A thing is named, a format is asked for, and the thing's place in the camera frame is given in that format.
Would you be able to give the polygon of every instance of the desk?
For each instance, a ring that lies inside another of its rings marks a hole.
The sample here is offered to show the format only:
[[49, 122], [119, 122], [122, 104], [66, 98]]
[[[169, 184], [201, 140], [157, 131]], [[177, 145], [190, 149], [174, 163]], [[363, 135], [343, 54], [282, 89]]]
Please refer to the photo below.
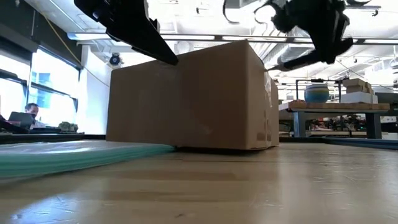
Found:
[[80, 140], [104, 140], [105, 135], [95, 134], [12, 134], [0, 135], [0, 144], [33, 142], [63, 142]]
[[396, 223], [397, 166], [327, 144], [176, 152], [2, 186], [0, 223]]
[[294, 121], [294, 136], [306, 137], [305, 121], [319, 117], [335, 117], [347, 114], [365, 114], [367, 138], [381, 139], [380, 114], [390, 109], [386, 103], [301, 103], [279, 105], [279, 119]]

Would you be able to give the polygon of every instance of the green foam mat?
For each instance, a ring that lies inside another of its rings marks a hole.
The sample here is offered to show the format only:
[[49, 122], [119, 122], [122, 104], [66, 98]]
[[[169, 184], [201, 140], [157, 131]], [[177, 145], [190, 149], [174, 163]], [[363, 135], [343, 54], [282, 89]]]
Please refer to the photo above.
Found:
[[106, 141], [0, 146], [0, 178], [33, 177], [172, 152], [172, 146]]

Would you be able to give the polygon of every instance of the security camera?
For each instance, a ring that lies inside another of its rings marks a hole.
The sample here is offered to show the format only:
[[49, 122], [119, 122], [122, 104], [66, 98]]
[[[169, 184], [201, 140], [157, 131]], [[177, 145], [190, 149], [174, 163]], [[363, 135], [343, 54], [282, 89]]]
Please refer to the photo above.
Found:
[[118, 66], [121, 63], [120, 54], [119, 53], [112, 53], [112, 57], [109, 60], [109, 63], [112, 66]]

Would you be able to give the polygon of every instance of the man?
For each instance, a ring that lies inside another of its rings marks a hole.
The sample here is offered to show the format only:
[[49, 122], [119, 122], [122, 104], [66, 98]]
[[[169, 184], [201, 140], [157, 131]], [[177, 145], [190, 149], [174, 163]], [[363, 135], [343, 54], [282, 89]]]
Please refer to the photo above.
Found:
[[37, 113], [39, 112], [39, 106], [35, 103], [28, 103], [25, 106], [25, 113], [30, 113], [35, 119], [33, 124], [30, 126], [31, 129], [34, 128], [45, 128], [45, 124], [36, 120]]

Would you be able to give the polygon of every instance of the blue bowl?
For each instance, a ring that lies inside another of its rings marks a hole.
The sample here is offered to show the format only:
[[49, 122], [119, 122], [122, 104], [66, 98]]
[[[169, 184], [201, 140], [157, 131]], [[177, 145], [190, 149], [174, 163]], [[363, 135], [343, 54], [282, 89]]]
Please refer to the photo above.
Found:
[[329, 89], [326, 84], [314, 84], [305, 89], [304, 99], [307, 103], [326, 103], [329, 99]]

